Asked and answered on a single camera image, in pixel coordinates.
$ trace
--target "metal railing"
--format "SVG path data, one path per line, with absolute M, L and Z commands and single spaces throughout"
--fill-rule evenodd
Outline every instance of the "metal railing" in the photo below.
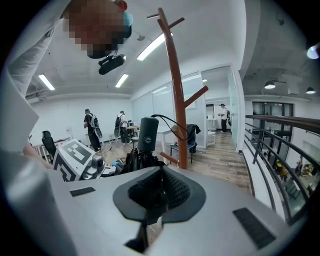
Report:
M 255 139 L 254 142 L 257 142 L 257 145 L 255 145 L 252 138 L 250 138 L 246 134 L 244 135 L 245 138 L 251 143 L 251 147 L 254 148 L 255 152 L 253 152 L 253 150 L 251 149 L 250 145 L 248 144 L 248 142 L 246 140 L 244 141 L 244 143 L 246 144 L 246 146 L 248 147 L 248 149 L 250 150 L 250 152 L 253 156 L 252 163 L 253 164 L 257 163 L 257 165 L 261 171 L 261 174 L 263 176 L 263 179 L 266 184 L 267 191 L 268 191 L 268 195 L 270 198 L 271 208 L 274 211 L 276 210 L 275 200 L 272 195 L 271 188 L 270 188 L 270 185 L 267 181 L 267 178 L 266 178 L 266 175 L 263 171 L 263 168 L 262 168 L 261 164 L 259 163 L 259 161 L 257 160 L 258 155 L 265 163 L 265 166 L 268 169 L 271 177 L 273 178 L 274 182 L 277 184 L 277 186 L 279 188 L 279 193 L 282 195 L 282 198 L 283 198 L 283 207 L 286 212 L 286 220 L 287 220 L 288 224 L 291 225 L 296 220 L 298 220 L 303 214 L 306 213 L 308 206 L 311 202 L 312 195 L 311 196 L 309 195 L 307 188 L 301 182 L 300 178 L 297 176 L 295 171 L 292 170 L 292 168 L 290 168 L 290 166 L 285 161 L 285 159 L 283 159 L 273 148 L 271 148 L 267 143 L 265 143 L 263 141 L 264 134 L 268 135 L 269 137 L 274 138 L 275 140 L 278 140 L 279 143 L 283 143 L 283 144 L 287 145 L 290 149 L 297 152 L 300 156 L 302 156 L 303 158 L 308 160 L 318 172 L 320 171 L 320 163 L 317 160 L 315 160 L 312 156 L 310 156 L 309 154 L 307 154 L 306 152 L 304 152 L 303 150 L 301 150 L 300 148 L 295 146 L 294 144 L 275 135 L 274 133 L 272 133 L 270 131 L 263 129 L 262 127 L 264 127 L 264 122 L 267 121 L 270 123 L 284 124 L 284 125 L 289 125 L 292 127 L 297 127 L 297 128 L 312 132 L 316 135 L 319 135 L 320 134 L 320 120 L 311 119 L 311 118 L 290 117 L 290 116 L 270 116 L 270 115 L 246 115 L 245 117 L 249 118 L 249 119 L 261 120 L 260 127 L 254 126 L 250 123 L 245 123 L 246 125 L 252 127 L 254 130 L 258 131 L 258 136 L 257 136 L 249 129 L 245 129 L 245 131 L 248 132 Z M 298 188 L 302 194 L 302 197 L 305 200 L 305 204 L 294 215 L 292 214 L 292 211 L 290 208 L 290 200 L 289 200 L 288 194 L 286 192 L 286 189 L 284 187 L 284 184 L 281 182 L 276 170 L 273 168 L 273 166 L 270 164 L 270 162 L 264 157 L 263 152 L 260 150 L 261 145 L 266 147 L 267 150 L 274 155 L 275 159 L 278 160 L 285 167 L 287 172 L 290 174 L 291 179 L 298 186 Z

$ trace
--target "black chair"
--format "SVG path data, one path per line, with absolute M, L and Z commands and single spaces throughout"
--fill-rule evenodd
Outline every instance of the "black chair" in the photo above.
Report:
M 51 137 L 51 133 L 48 130 L 44 130 L 42 132 L 42 143 L 45 147 L 45 149 L 48 151 L 50 156 L 51 164 L 54 161 L 55 154 L 56 154 L 56 145 L 54 143 L 54 140 Z
M 196 152 L 196 129 L 194 129 L 194 137 L 189 139 L 187 142 L 187 149 L 189 150 L 189 152 L 191 153 L 191 164 L 192 164 L 192 158 L 194 153 Z M 179 151 L 179 147 L 178 145 L 170 145 L 170 156 L 172 157 L 172 150 L 176 150 Z

